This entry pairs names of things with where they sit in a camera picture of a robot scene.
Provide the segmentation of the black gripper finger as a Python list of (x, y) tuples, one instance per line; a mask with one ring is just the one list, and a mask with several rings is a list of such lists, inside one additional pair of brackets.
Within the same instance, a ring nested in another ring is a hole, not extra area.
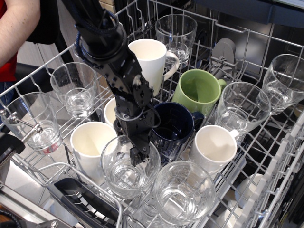
[(130, 159), (131, 165), (136, 166), (142, 162), (146, 162), (149, 159), (150, 149), (148, 147), (144, 147), (141, 152), (137, 148), (133, 147), (130, 149)]

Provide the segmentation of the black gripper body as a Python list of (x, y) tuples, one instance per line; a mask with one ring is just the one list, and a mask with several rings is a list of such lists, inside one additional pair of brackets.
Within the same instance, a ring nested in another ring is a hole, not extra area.
[(118, 135), (124, 134), (139, 152), (149, 152), (149, 132), (157, 126), (157, 112), (154, 108), (141, 111), (138, 116), (128, 116), (118, 108), (114, 109), (114, 129)]

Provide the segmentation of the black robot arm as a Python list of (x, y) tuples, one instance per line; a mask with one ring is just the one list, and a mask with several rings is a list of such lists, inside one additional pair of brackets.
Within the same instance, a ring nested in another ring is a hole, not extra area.
[(128, 47), (123, 26), (112, 12), (97, 0), (65, 0), (63, 4), (76, 23), (78, 55), (105, 77), (115, 96), (116, 118), (133, 145), (130, 159), (136, 166), (150, 154), (148, 134), (156, 117), (153, 90)]

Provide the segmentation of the person forearm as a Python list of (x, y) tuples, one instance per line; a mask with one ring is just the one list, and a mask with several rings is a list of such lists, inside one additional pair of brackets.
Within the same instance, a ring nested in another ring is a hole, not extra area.
[(6, 0), (0, 18), (0, 65), (6, 64), (35, 30), (40, 20), (39, 0)]

